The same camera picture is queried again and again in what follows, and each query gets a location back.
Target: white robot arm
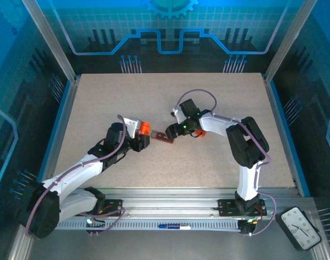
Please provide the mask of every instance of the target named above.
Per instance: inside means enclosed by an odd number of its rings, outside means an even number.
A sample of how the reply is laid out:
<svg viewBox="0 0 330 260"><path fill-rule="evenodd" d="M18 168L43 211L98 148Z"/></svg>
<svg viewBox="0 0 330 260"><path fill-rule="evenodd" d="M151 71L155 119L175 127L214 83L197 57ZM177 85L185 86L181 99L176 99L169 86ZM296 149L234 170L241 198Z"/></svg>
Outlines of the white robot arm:
<svg viewBox="0 0 330 260"><path fill-rule="evenodd" d="M244 213L258 201L257 188L260 171L258 165L262 163L264 155L252 140L245 139L248 134L237 122L244 124L267 152L268 143L255 120L251 117L231 120L212 114L210 110L200 111L191 99L184 101L179 106L171 113L177 119L177 123L166 129L167 137L173 140L180 135L192 135L197 129L228 137L232 154L240 165L240 182L236 200L239 201L241 213Z"/></svg>
<svg viewBox="0 0 330 260"><path fill-rule="evenodd" d="M58 223L67 218L82 212L98 214L104 208L105 196L92 187L84 190L76 189L90 178L116 164L129 150L140 152L150 143L148 123L135 118L124 118L124 122L127 129L124 139L122 139L123 124L113 123L106 137L70 169L42 183L35 180L29 181L22 194L21 205L16 212L18 222L26 226L30 219L31 233L38 238L43 238L49 235ZM117 147L119 147L118 151L109 156ZM31 217L34 205L42 195L44 197Z"/></svg>

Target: clock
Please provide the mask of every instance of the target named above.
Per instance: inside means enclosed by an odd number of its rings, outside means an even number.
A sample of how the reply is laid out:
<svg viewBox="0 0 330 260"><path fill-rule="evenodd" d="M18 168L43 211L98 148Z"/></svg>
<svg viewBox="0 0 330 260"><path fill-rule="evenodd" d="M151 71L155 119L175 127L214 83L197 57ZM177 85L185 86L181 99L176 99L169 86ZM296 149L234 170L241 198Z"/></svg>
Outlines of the clock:
<svg viewBox="0 0 330 260"><path fill-rule="evenodd" d="M309 250L321 242L317 228L298 207L277 215L276 221L298 250Z"/></svg>

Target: purple cable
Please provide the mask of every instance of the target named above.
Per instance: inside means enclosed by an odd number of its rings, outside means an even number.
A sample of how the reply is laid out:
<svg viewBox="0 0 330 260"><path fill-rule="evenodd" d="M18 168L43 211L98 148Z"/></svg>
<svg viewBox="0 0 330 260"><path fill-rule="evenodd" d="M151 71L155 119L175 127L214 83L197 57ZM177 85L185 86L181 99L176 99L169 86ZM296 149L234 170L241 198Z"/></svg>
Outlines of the purple cable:
<svg viewBox="0 0 330 260"><path fill-rule="evenodd" d="M30 216L29 216L29 219L28 219L28 222L26 223L26 230L25 230L25 234L27 236L31 236L30 235L30 225L31 225L31 222L33 221L33 218L34 218L34 215L36 213L36 210L37 208L39 207L40 203L42 202L43 198L47 195L47 193L55 186L57 185L57 183L63 179L67 174L69 174L70 172L74 171L74 170L77 170L78 168L80 167L84 167L85 165L87 164L91 164L91 163L95 163L97 161L102 161L102 160L105 160L109 157L111 157L112 155L114 155L119 149L120 147L122 146L123 142L124 142L124 139L125 139L125 135L126 135L126 124L125 124L125 121L124 121L124 118L121 116L121 115L118 115L118 119L120 119L122 121L122 137L121 137L121 141L119 143L119 145L116 147L116 149L109 153L108 155L106 156L103 156L101 158L97 158L97 159L93 159L93 160L90 160L90 161L85 161L83 162L82 164L78 164L68 170L66 170L60 177L58 177L54 182L52 182L52 184L49 185L49 187L42 193L42 195L39 197L38 201L36 202L35 206L33 207L33 210L31 211L30 213Z"/></svg>
<svg viewBox="0 0 330 260"><path fill-rule="evenodd" d="M119 216L119 217L113 222L112 225L110 225L108 228L106 228L106 229L103 230L103 231L100 231L100 232L96 232L96 233L95 233L95 235L98 236L99 234L104 233L104 232L106 232L106 231L112 229L112 227L114 227L114 226L117 224L117 222L123 217L123 215L125 214L125 211L126 211L126 210L122 207L122 208L119 209L119 210L115 210L115 211L109 212L109 213L107 213L107 214L102 214L102 215L90 215L90 214L85 214L85 213L80 213L80 215L85 216L85 217L98 218L98 217L107 217L107 216L113 215L113 214L115 214L115 213L118 213L118 212L120 212L120 211L122 211L121 214L120 214L120 216Z"/></svg>
<svg viewBox="0 0 330 260"><path fill-rule="evenodd" d="M267 224L262 230L260 230L260 231L258 231L258 232L256 232L256 233L253 233L253 234L251 234L251 235L245 235L245 236L254 236L254 235L258 235L258 234L260 234L261 232L263 232L266 228L269 227L269 225L270 225L270 224L272 223L272 221L275 219L275 214L276 214L276 212L277 212L277 203L276 203L275 199L273 198L273 196L272 196L271 194L268 194L268 193L264 193L264 192L258 191L258 190L257 190L258 187L256 187L257 178L258 178L258 172L257 172L257 170L258 170L261 166L263 166L263 165L270 164L270 163L272 162L271 157L270 157L270 156L267 154L267 152L262 148L262 146L259 144L259 142L256 140L256 138L252 135L252 133L247 129L247 127L246 127L244 124L242 124L242 123L239 122L238 120L231 119L231 118L226 118L226 117L221 116L221 115L215 115L215 114L213 113L214 109L215 109L216 106L217 106L217 99L216 99L215 96L214 96L212 93L210 93L209 91L207 91L207 90L205 90L205 89L193 89L193 90L187 91L187 92L185 92L185 93L179 98L179 100L178 100L178 102L177 102L177 104L176 104L176 106L175 106L174 108L175 108L175 109L178 108L180 101L182 100L182 98L183 98L186 94L188 94L188 93L190 93L190 92L194 92L194 91L202 91L202 92L206 92L206 93L208 93L209 95L211 95L211 96L213 97L213 99L214 99L214 102L215 102L215 104L214 104L214 106L213 106L213 108L211 109L211 112L210 112L211 115L212 115L213 117L216 117L216 118L220 118L220 119L223 119L223 120L226 120L226 121L231 121L231 122L234 122L234 123L236 123L236 124L239 124L239 125L240 125L240 126L246 131L246 133L250 136L251 140L252 140L252 141L254 142L254 144L257 146L257 148L260 149L261 153L262 153L262 154L267 158L267 160L268 160L268 161L263 162L263 163L261 163L261 164L259 164L259 165L256 166L256 170L255 170L256 173L255 173L255 179L254 179L254 189L255 189L255 191L256 191L257 193L259 193L259 194L261 194L261 195L266 195L266 196L268 196L269 198L271 198L271 200L272 200L273 203L274 203L274 211L273 211L273 214L272 214L272 217L271 217L269 223L268 223L268 224Z"/></svg>

